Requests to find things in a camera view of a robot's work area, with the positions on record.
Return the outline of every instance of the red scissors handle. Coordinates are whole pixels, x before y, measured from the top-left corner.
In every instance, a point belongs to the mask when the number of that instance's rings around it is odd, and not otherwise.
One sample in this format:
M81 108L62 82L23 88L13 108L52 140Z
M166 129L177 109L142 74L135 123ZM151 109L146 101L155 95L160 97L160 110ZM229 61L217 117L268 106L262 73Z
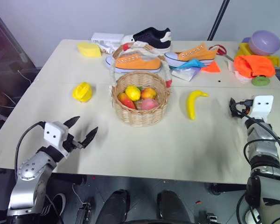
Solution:
M226 55L227 54L226 48L224 46L220 45L220 44L211 46L209 48L209 50L214 49L214 48L219 48L218 51L217 51L217 55Z

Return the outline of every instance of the yellow banana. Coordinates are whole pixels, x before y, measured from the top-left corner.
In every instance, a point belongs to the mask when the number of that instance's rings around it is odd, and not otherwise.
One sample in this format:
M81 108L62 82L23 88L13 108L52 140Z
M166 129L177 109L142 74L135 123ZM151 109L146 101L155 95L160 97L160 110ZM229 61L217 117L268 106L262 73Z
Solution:
M193 92L191 92L187 98L187 113L188 113L188 117L192 120L195 120L195 99L197 97L208 97L209 95L207 93L204 93L200 90L195 90Z

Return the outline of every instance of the yellow lemon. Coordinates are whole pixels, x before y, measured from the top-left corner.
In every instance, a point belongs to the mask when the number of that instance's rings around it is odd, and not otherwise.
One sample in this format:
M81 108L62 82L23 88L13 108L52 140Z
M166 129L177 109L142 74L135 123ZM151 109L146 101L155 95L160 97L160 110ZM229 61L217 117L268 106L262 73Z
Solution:
M140 90L134 86L134 85L129 85L126 88L126 95L132 100L132 101L137 101L140 99L141 92Z

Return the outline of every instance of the orange paper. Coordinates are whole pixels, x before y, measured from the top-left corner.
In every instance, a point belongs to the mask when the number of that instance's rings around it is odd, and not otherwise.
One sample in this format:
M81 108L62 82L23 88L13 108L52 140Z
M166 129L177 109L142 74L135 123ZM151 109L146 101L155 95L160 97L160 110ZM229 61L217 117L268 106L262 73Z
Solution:
M207 72L221 72L218 64L213 61L210 65L207 67L201 68L201 71L207 71Z

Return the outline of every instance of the yellow sponge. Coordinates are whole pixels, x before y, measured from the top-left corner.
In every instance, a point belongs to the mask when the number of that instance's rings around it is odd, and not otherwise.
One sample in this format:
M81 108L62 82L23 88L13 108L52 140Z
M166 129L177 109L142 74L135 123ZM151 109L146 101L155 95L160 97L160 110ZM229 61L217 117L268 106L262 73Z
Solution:
M78 43L77 47L80 53L85 57L100 57L101 51L99 46L95 43L82 42Z

